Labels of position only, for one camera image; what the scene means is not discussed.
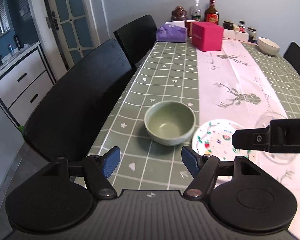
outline brown liquor bottle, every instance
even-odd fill
[[[219,12],[215,9],[216,0],[210,0],[208,9],[204,12],[204,21],[218,24],[219,23]]]

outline pink gift box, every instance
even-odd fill
[[[221,50],[223,27],[210,22],[194,22],[192,44],[201,51]]]

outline green checkered tablecloth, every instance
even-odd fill
[[[280,55],[271,57],[257,46],[242,43],[275,90],[289,118],[300,118],[300,76]],[[119,146],[121,161],[109,181],[117,193],[122,188],[181,192],[192,176],[181,161],[182,146],[167,147],[149,137],[143,118],[147,109],[162,100],[189,105],[199,125],[196,49],[187,43],[156,43],[114,106],[90,154],[103,155]],[[83,178],[76,182],[84,185]]]
[[[103,155],[113,146],[121,161],[109,180],[117,193],[125,189],[180,189],[192,176],[181,160],[181,148],[189,141],[167,147],[153,141],[144,115],[157,102],[173,100],[187,104],[199,125],[199,88],[196,48],[189,43],[158,42],[133,76],[110,113],[89,154]]]
[[[255,45],[242,43],[266,76],[288,118],[300,118],[300,76],[280,55],[267,56]]]

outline countertop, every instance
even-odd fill
[[[40,42],[36,42],[32,44],[29,48],[21,49],[21,51],[17,52],[13,57],[10,57],[5,62],[3,62],[3,65],[0,66],[0,76],[6,72],[13,64],[15,64],[18,60],[20,60],[22,57],[24,57],[27,53],[32,51],[33,49],[37,48],[39,46]]]

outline green bottle label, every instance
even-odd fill
[[[192,20],[200,22],[201,15],[191,15]]]

